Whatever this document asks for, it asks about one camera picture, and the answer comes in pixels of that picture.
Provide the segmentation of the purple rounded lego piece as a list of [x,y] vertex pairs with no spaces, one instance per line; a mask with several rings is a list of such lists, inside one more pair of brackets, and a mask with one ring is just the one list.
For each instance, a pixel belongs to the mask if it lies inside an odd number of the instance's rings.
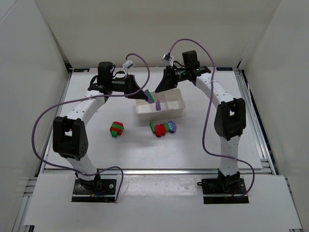
[[156,110],[157,110],[157,111],[160,111],[160,110],[161,110],[160,101],[156,101],[156,102],[155,102],[155,107],[156,107]]

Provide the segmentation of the red green lego stack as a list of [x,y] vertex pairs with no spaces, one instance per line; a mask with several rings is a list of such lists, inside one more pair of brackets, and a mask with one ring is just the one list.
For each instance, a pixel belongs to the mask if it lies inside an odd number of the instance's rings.
[[123,123],[115,121],[112,123],[110,127],[111,136],[117,138],[118,136],[122,135],[123,130],[124,130]]

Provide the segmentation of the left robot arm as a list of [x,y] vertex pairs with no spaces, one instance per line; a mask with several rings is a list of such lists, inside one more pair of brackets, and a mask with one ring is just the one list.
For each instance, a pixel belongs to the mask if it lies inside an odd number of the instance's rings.
[[95,112],[113,92],[121,92],[129,99],[148,99],[134,75],[128,74],[134,65],[133,61],[128,60],[121,71],[124,77],[116,77],[113,63],[100,62],[98,74],[91,79],[85,100],[80,101],[67,115],[58,116],[53,121],[53,151],[66,159],[75,170],[77,178],[83,181],[93,182],[98,175],[97,168],[87,155],[86,135],[86,126]]

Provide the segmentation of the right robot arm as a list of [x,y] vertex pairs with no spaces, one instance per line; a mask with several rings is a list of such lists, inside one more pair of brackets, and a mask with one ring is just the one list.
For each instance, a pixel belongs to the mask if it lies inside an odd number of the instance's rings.
[[181,81],[188,80],[199,88],[216,108],[214,129],[220,138],[221,153],[216,179],[203,179],[199,185],[205,194],[239,194],[240,172],[238,168],[238,146],[246,127],[246,106],[242,98],[234,98],[213,78],[212,71],[201,66],[195,50],[182,54],[183,65],[175,62],[170,53],[163,56],[169,64],[164,69],[161,82],[155,92],[176,88]]

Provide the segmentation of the white divided plastic tray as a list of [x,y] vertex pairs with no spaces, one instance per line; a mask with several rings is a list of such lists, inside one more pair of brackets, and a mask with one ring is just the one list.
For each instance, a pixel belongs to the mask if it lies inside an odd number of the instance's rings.
[[[135,101],[136,114],[139,121],[151,121],[179,117],[185,109],[181,91],[178,88],[155,93],[151,92],[153,103],[144,100]],[[160,101],[161,110],[157,111],[155,102]]]

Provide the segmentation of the red green lego cluster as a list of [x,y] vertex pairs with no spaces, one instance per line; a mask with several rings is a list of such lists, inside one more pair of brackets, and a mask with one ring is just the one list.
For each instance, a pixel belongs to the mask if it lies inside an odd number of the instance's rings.
[[166,133],[169,132],[169,126],[167,123],[155,125],[152,121],[150,121],[149,125],[151,127],[152,133],[158,138],[165,136]]

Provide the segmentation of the purple paw lego piece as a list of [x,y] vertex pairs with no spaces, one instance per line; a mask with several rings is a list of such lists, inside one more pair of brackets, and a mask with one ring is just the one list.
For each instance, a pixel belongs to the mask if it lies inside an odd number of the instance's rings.
[[169,121],[168,122],[168,127],[169,127],[169,132],[170,133],[175,133],[176,132],[177,126],[176,126],[174,121]]

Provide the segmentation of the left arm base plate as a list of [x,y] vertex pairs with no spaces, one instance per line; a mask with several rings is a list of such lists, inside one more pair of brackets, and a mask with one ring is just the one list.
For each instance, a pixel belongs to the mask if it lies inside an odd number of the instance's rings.
[[92,181],[75,179],[71,201],[74,203],[114,203],[116,179],[95,177]]

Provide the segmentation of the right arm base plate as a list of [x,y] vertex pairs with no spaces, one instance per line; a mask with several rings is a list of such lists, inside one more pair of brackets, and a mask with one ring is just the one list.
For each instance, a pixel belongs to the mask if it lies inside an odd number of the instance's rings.
[[201,179],[197,182],[197,186],[202,187],[204,204],[247,204],[249,198],[247,195],[242,196],[246,192],[244,179],[223,189],[218,179]]

